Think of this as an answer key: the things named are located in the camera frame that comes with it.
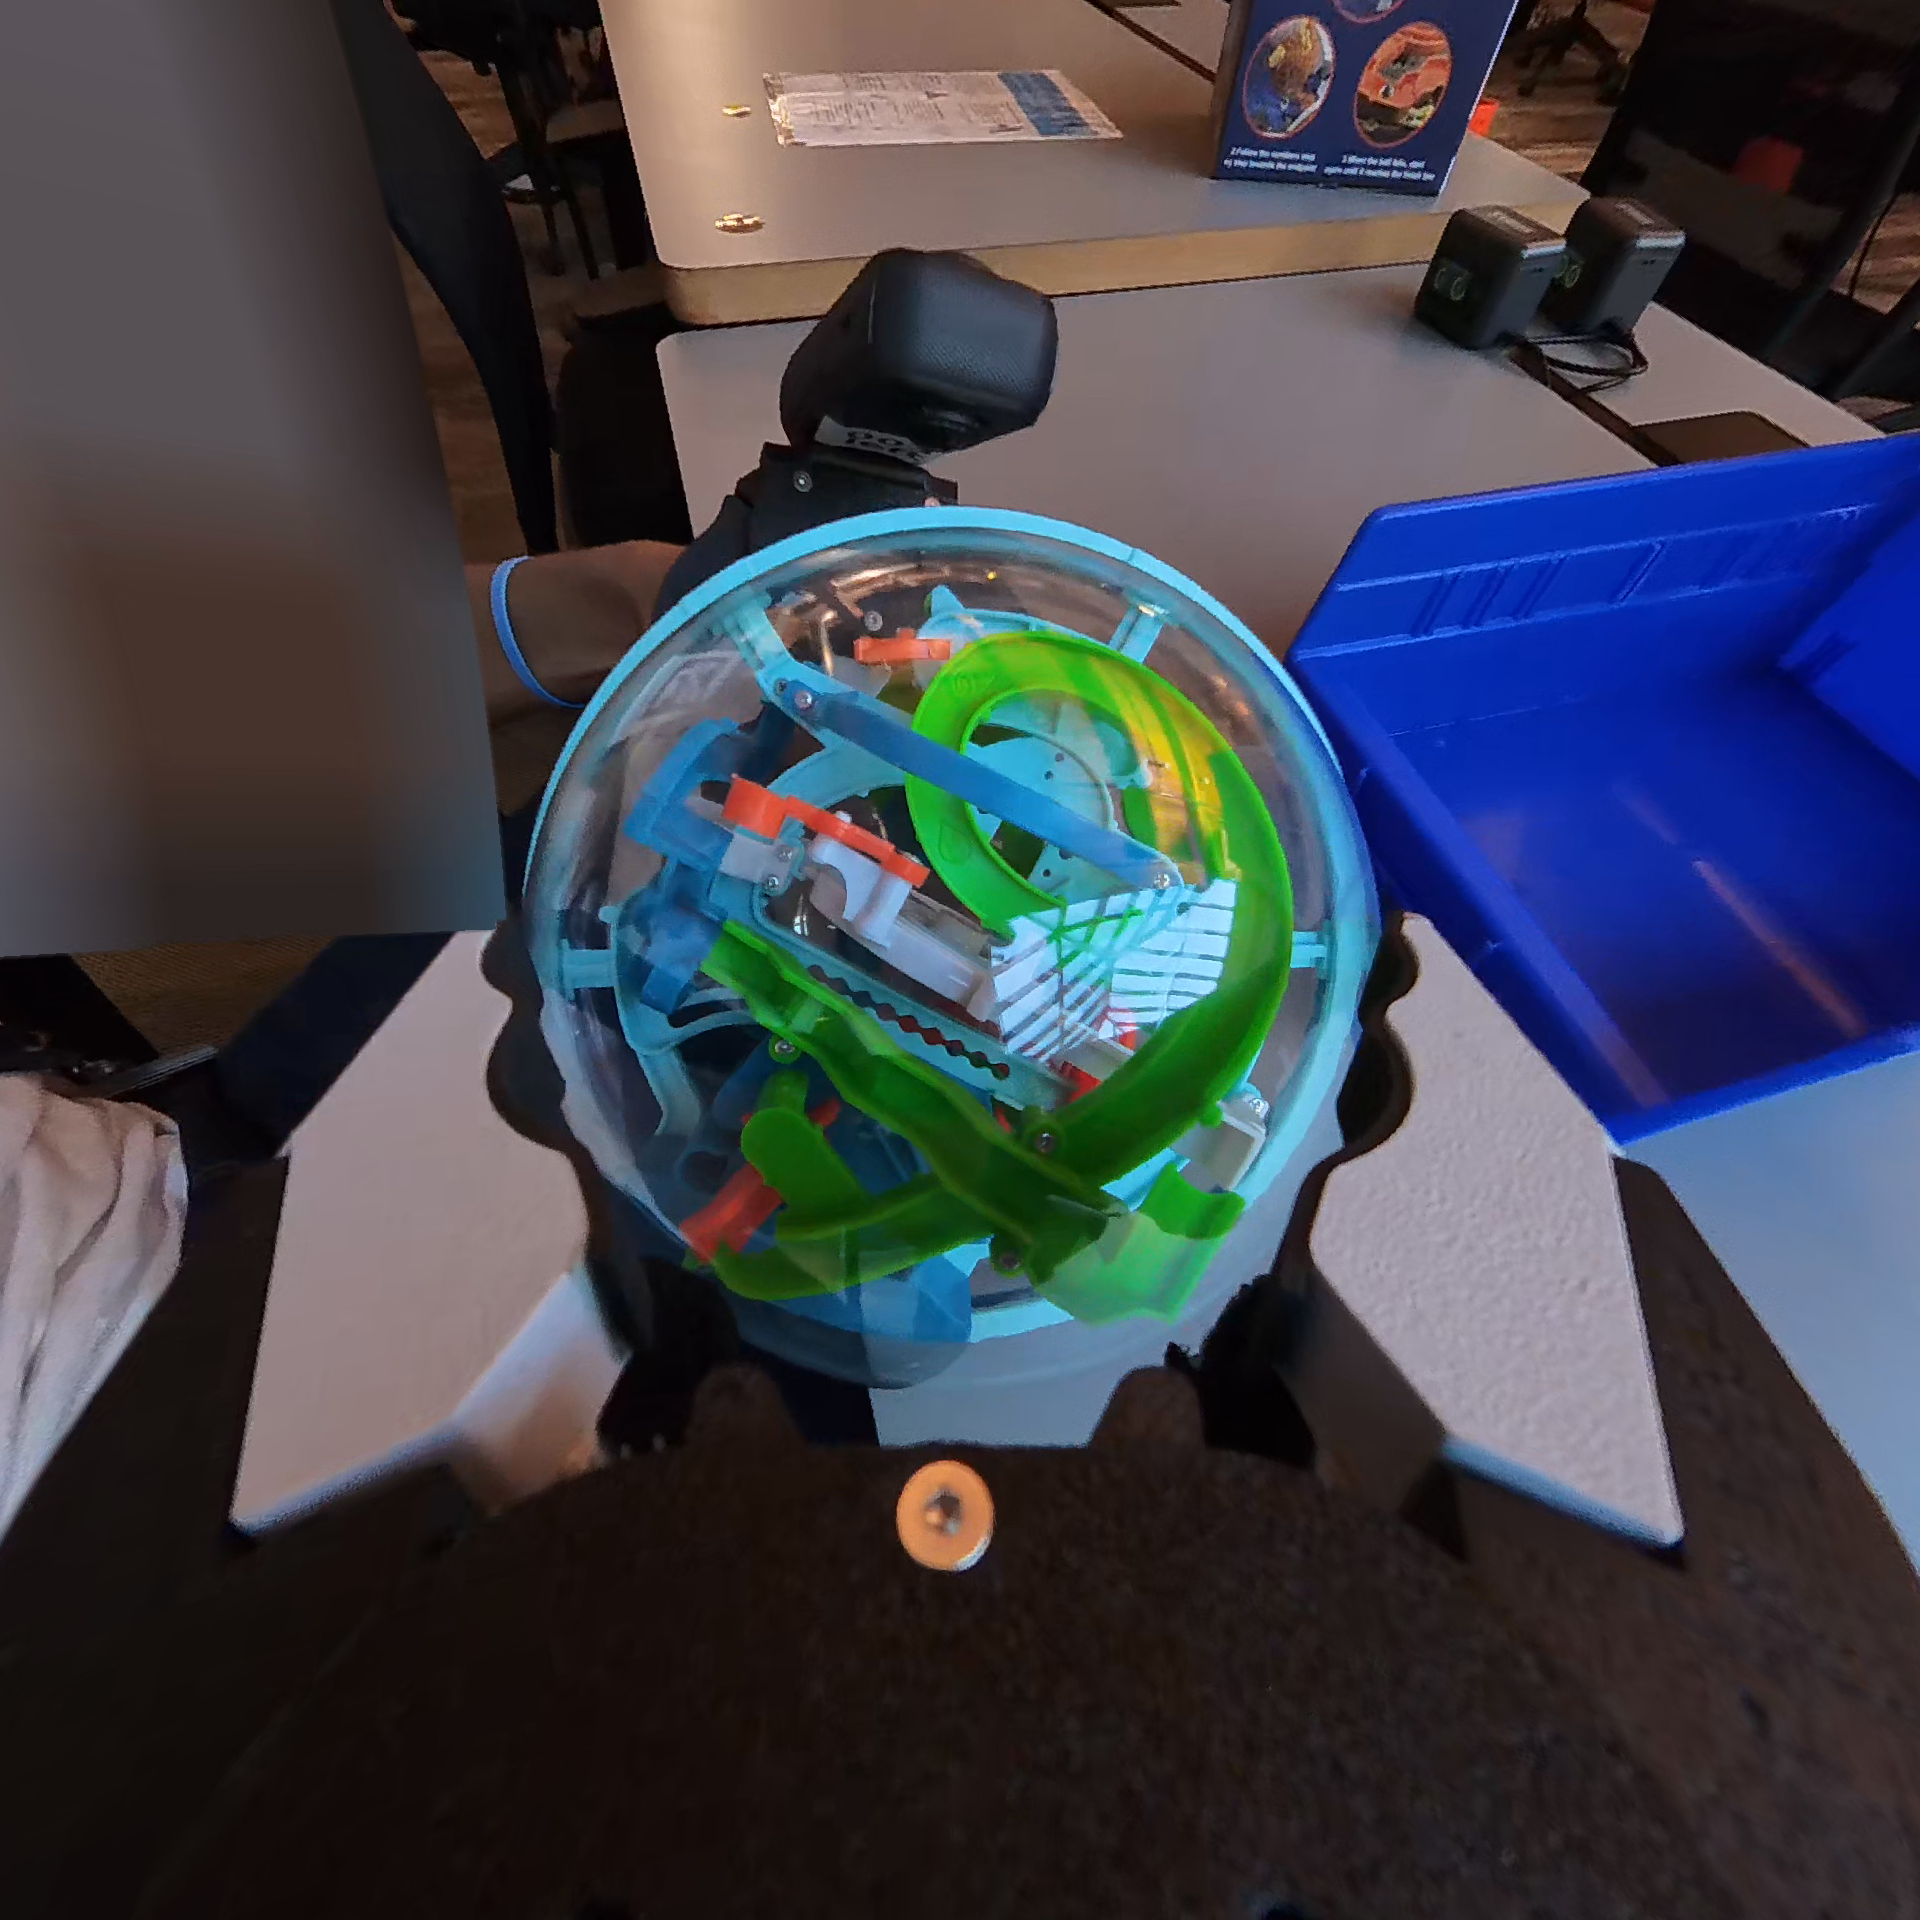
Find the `blue plastic bin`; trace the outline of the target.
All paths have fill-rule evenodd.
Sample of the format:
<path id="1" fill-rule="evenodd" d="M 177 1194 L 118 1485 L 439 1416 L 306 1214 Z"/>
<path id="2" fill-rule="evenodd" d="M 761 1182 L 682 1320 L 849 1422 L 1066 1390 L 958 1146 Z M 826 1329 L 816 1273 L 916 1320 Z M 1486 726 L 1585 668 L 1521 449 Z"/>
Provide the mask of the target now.
<path id="1" fill-rule="evenodd" d="M 1288 670 L 1622 1146 L 1916 1052 L 1916 440 L 1380 507 Z"/>

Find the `printed paper sheet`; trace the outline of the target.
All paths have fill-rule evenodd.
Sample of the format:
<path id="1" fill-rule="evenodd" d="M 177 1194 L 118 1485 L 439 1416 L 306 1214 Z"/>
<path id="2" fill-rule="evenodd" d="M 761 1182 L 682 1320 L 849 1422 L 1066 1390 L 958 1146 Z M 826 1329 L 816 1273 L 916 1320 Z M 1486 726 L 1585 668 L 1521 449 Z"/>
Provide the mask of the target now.
<path id="1" fill-rule="evenodd" d="M 806 152 L 1121 139 L 1059 69 L 826 70 L 761 77 L 776 137 Z"/>

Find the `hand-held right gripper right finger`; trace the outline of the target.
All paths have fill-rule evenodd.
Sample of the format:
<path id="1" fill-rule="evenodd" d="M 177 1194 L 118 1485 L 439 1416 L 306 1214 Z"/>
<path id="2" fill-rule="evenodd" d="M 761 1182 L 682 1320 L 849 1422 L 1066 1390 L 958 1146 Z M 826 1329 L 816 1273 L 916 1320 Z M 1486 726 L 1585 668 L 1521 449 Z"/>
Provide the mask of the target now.
<path id="1" fill-rule="evenodd" d="M 1617 1155 L 1422 916 L 1366 1026 L 1383 1110 L 1304 1194 L 1284 1379 L 1332 1482 L 1462 1475 L 1651 1549 L 1684 1537 Z"/>

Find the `white shirt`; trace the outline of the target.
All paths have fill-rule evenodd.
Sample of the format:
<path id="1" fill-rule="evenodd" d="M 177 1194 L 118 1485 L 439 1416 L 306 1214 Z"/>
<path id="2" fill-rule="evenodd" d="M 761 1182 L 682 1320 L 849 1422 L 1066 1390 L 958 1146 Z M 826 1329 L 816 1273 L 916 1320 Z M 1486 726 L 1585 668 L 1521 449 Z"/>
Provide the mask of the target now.
<path id="1" fill-rule="evenodd" d="M 175 1280 L 185 1214 L 169 1117 L 4 1074 L 4 1529 Z"/>

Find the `small black charger block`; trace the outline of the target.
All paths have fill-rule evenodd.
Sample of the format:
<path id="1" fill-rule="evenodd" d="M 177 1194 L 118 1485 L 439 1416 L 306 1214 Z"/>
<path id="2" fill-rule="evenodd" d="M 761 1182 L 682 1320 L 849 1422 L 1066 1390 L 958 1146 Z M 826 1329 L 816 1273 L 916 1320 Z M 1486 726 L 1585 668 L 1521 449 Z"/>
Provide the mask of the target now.
<path id="1" fill-rule="evenodd" d="M 1412 317 L 1465 353 L 1505 348 L 1538 317 L 1566 261 L 1563 234 L 1530 214 L 1462 209 L 1443 228 Z"/>
<path id="2" fill-rule="evenodd" d="M 1633 198 L 1585 198 L 1566 227 L 1566 259 L 1544 300 L 1552 329 L 1626 337 L 1688 249 L 1684 228 Z"/>

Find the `blue wristband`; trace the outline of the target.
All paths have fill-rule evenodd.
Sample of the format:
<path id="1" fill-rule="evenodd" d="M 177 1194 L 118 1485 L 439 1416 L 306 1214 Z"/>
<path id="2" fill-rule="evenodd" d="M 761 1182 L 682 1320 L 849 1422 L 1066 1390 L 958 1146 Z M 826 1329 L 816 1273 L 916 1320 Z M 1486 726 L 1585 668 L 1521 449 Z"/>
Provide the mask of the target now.
<path id="1" fill-rule="evenodd" d="M 534 629 L 512 608 L 518 574 L 531 562 L 534 555 L 504 561 L 487 581 L 487 621 L 494 636 L 494 653 L 487 660 L 494 672 L 487 709 L 494 720 L 537 709 L 579 713 L 585 706 L 585 699 L 568 683 L 569 676 L 539 658 Z"/>

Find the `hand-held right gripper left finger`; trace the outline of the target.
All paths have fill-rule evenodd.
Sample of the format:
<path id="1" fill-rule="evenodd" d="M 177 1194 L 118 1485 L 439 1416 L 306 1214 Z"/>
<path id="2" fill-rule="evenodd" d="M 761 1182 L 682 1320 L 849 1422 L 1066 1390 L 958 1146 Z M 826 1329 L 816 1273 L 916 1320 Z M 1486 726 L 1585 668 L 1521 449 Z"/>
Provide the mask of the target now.
<path id="1" fill-rule="evenodd" d="M 623 1357 L 566 1158 L 487 1088 L 484 936 L 428 963 L 288 1147 L 231 1518 L 288 1522 L 444 1466 L 480 1506 L 602 1460 Z"/>

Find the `clear plastic maze ball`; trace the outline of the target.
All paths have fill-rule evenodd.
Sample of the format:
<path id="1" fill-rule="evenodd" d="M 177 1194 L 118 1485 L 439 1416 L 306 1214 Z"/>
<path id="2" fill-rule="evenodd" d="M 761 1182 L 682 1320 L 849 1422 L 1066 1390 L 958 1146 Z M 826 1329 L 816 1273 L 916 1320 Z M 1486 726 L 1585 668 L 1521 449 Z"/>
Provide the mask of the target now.
<path id="1" fill-rule="evenodd" d="M 868 512 L 671 590 L 519 908 L 596 1186 L 898 1390 L 1172 1329 L 1283 1234 L 1379 944 L 1304 693 L 1144 548 Z"/>

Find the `dark blue printed box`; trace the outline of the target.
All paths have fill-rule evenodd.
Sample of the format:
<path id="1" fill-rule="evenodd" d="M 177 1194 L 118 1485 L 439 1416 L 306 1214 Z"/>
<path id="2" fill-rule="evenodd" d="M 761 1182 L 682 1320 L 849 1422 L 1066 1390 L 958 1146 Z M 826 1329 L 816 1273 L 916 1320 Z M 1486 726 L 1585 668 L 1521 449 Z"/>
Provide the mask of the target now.
<path id="1" fill-rule="evenodd" d="M 1435 198 L 1514 3 L 1235 3 L 1212 178 Z"/>

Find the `flat black device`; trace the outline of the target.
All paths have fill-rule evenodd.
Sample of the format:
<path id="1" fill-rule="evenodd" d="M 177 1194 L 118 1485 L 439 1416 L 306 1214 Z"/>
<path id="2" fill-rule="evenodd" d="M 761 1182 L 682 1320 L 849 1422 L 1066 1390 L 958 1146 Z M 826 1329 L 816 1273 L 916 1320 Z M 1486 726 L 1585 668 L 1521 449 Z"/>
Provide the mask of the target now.
<path id="1" fill-rule="evenodd" d="M 1681 417 L 1634 428 L 1655 465 L 1720 465 L 1806 449 L 1808 442 L 1753 411 Z"/>

